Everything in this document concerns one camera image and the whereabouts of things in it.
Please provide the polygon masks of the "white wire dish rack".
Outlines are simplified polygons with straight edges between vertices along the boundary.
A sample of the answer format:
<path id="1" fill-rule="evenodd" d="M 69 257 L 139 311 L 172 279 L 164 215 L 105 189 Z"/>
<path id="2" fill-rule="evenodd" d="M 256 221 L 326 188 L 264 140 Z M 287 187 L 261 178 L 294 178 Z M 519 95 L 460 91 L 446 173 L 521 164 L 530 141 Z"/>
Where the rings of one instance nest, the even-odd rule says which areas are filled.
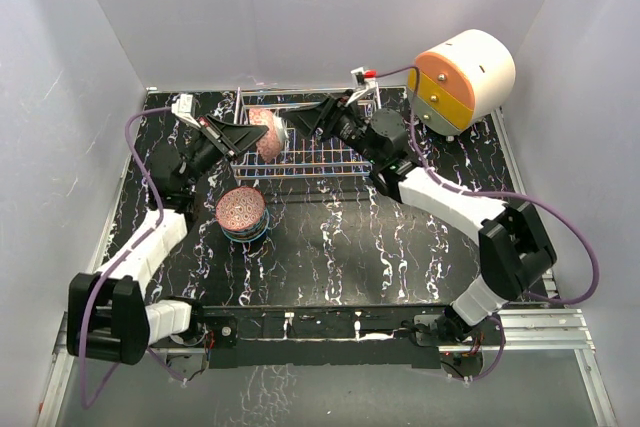
<path id="1" fill-rule="evenodd" d="M 266 109 L 278 115 L 285 110 L 312 106 L 336 89 L 255 90 L 236 94 L 234 121 L 249 122 L 252 109 Z M 286 127 L 284 148 L 271 162 L 264 161 L 255 149 L 233 165 L 238 180 L 297 179 L 314 177 L 365 176 L 369 163 L 337 139 L 322 141 L 316 134 L 308 140 L 292 125 Z"/>

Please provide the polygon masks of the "pink floral bowl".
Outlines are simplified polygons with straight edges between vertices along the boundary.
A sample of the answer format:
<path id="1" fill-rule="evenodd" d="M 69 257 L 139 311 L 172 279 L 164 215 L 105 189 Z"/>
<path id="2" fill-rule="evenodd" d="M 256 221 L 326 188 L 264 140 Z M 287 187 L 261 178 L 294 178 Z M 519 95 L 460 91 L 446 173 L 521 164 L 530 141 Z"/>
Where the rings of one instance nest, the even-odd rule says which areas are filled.
<path id="1" fill-rule="evenodd" d="M 250 109 L 248 117 L 251 125 L 267 127 L 267 133 L 257 142 L 256 149 L 264 162 L 273 162 L 286 144 L 286 127 L 282 119 L 271 110 L 263 108 Z"/>

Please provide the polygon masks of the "white bowl brown diamonds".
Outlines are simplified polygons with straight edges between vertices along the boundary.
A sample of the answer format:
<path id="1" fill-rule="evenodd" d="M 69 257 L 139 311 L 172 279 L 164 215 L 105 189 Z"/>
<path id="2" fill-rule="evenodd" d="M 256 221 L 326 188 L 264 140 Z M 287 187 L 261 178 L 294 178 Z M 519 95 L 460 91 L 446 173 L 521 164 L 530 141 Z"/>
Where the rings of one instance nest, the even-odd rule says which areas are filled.
<path id="1" fill-rule="evenodd" d="M 266 212 L 263 194 L 248 186 L 226 192 L 217 202 L 216 219 L 225 230 L 240 232 L 257 226 Z"/>

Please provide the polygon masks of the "white bowl red lattice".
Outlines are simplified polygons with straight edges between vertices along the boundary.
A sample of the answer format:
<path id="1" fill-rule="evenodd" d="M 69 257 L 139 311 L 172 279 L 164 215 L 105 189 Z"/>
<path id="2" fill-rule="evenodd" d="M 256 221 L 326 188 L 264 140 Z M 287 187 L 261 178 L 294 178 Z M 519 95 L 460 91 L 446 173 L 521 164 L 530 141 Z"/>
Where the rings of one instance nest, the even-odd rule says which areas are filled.
<path id="1" fill-rule="evenodd" d="M 234 242 L 251 242 L 262 236 L 269 229 L 269 214 L 263 215 L 257 223 L 244 229 L 221 227 L 223 234 Z"/>

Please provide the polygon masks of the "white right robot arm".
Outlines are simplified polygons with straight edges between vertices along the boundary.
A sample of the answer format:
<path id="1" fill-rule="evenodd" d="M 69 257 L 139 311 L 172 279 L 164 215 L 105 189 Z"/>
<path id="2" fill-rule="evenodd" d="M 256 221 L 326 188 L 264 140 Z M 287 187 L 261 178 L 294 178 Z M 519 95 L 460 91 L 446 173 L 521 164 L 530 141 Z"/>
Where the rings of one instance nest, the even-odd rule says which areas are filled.
<path id="1" fill-rule="evenodd" d="M 453 341 L 471 342 L 481 322 L 518 300 L 555 264 L 557 254 L 532 202 L 508 203 L 425 169 L 399 112 L 380 108 L 366 117 L 345 96 L 328 96 L 280 116 L 307 138 L 340 140 L 370 163 L 369 177 L 380 194 L 441 219 L 478 246 L 478 276 L 439 321 Z"/>

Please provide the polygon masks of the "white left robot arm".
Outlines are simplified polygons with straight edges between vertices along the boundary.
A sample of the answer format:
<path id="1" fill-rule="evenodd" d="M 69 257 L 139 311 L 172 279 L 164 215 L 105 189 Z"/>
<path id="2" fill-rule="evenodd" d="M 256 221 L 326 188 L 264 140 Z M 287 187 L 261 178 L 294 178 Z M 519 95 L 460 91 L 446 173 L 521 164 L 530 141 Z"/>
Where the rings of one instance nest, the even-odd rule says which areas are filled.
<path id="1" fill-rule="evenodd" d="M 194 346 L 207 323 L 181 298 L 145 302 L 147 286 L 165 258 L 197 220 L 195 187 L 220 163 L 231 163 L 268 133 L 264 125 L 237 125 L 210 114 L 190 122 L 183 150 L 158 146 L 141 167 L 149 207 L 141 226 L 95 273 L 79 273 L 68 290 L 66 348 L 69 354 L 134 365 L 147 348 L 174 335 Z"/>

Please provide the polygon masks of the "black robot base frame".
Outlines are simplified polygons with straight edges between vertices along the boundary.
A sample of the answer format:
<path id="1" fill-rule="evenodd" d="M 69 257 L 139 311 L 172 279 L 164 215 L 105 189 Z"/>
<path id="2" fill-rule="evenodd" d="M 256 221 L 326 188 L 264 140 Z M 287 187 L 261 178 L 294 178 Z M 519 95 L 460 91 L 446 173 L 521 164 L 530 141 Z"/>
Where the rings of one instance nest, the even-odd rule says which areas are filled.
<path id="1" fill-rule="evenodd" d="M 408 365 L 467 375 L 504 335 L 494 318 L 466 327 L 444 305 L 214 307 L 195 310 L 195 329 L 155 343 L 163 353 L 200 353 L 209 369 L 261 365 Z"/>

